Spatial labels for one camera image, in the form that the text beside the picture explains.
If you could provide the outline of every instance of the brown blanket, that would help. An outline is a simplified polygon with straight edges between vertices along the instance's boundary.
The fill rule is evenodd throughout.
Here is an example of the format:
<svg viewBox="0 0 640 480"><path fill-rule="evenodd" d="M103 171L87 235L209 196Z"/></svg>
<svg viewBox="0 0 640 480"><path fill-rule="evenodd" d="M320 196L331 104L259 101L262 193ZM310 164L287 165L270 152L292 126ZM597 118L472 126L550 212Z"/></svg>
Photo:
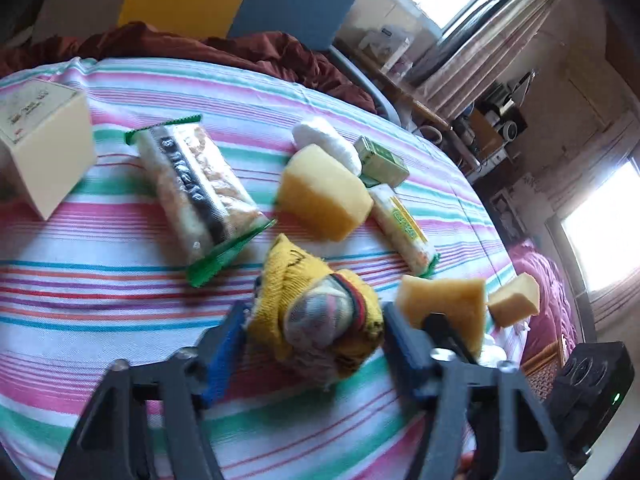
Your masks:
<svg viewBox="0 0 640 480"><path fill-rule="evenodd" d="M235 40L199 41L158 32L146 23L132 22L82 43L55 36L32 46L0 51L0 77L18 70L67 61L75 56L171 57L234 66L300 83L357 107L376 113L371 96L354 85L322 54L312 52L283 32L262 32Z"/></svg>

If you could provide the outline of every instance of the screw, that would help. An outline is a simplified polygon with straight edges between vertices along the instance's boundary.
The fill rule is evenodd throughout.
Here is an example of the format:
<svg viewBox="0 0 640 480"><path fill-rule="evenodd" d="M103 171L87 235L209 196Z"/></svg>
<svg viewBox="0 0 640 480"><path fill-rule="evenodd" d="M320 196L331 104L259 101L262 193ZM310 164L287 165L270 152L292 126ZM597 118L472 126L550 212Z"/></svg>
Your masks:
<svg viewBox="0 0 640 480"><path fill-rule="evenodd" d="M113 372L121 372L129 369L129 361L126 359L116 359L109 367Z"/></svg>
<svg viewBox="0 0 640 480"><path fill-rule="evenodd" d="M180 348L175 356L178 359L191 359L198 355L198 351L193 346L185 346L184 348Z"/></svg>
<svg viewBox="0 0 640 480"><path fill-rule="evenodd" d="M430 356L436 361L453 361L456 358L456 353L448 348L434 348L431 350Z"/></svg>
<svg viewBox="0 0 640 480"><path fill-rule="evenodd" d="M498 362L498 370L503 374L514 374L518 371L518 365L513 361L500 361Z"/></svg>

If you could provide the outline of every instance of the bed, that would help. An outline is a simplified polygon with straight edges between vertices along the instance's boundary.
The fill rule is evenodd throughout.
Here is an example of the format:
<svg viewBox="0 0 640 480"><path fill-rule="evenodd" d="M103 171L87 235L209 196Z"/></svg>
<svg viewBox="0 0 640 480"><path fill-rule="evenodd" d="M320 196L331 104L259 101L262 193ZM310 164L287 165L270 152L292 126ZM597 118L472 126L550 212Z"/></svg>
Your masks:
<svg viewBox="0 0 640 480"><path fill-rule="evenodd" d="M98 163L48 222L2 190L0 212L0 441L28 479L52 478L92 389L117 358L161 360L251 297L270 242L284 232L331 266L359 273L392 300L407 267L371 221L344 243L318 243L295 221L259 235L232 267L189 288L181 254L124 132L202 113L204 126L272 216L290 128L327 118L345 138L366 134L411 171L398 193L442 254L437 278L482 277L489 291L514 269L487 212L453 163L427 141L373 114L267 75L177 59L72 59L0 80L0 96L37 77L82 89ZM519 362L526 333L486 331ZM161 416L149 416L160 476ZM422 415L398 398L378 350L329 391L250 348L206 430L227 479L401 479ZM465 444L471 447L472 441Z"/></svg>

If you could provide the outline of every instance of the yellow sponge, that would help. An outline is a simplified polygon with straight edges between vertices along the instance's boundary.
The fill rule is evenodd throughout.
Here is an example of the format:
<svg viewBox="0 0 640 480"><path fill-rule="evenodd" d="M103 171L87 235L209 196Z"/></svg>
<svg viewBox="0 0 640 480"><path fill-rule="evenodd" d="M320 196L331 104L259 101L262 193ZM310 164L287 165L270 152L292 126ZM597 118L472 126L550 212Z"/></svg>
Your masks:
<svg viewBox="0 0 640 480"><path fill-rule="evenodd" d="M493 294L489 294L489 312L496 325L511 326L540 313L540 287L526 272L518 275Z"/></svg>
<svg viewBox="0 0 640 480"><path fill-rule="evenodd" d="M291 157L276 201L315 235L334 242L362 224L373 205L360 179L315 144Z"/></svg>
<svg viewBox="0 0 640 480"><path fill-rule="evenodd" d="M425 280L403 276L396 305L414 328L432 313L447 316L467 349L478 357L484 338L484 280Z"/></svg>

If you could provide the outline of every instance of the blue cushion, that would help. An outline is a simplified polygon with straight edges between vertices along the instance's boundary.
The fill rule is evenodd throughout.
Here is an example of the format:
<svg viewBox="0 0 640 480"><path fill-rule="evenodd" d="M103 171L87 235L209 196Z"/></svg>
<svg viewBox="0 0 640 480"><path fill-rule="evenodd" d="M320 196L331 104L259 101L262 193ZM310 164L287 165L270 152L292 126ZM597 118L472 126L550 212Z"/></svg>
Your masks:
<svg viewBox="0 0 640 480"><path fill-rule="evenodd" d="M311 50L327 50L354 1L243 0L227 36L280 30Z"/></svg>

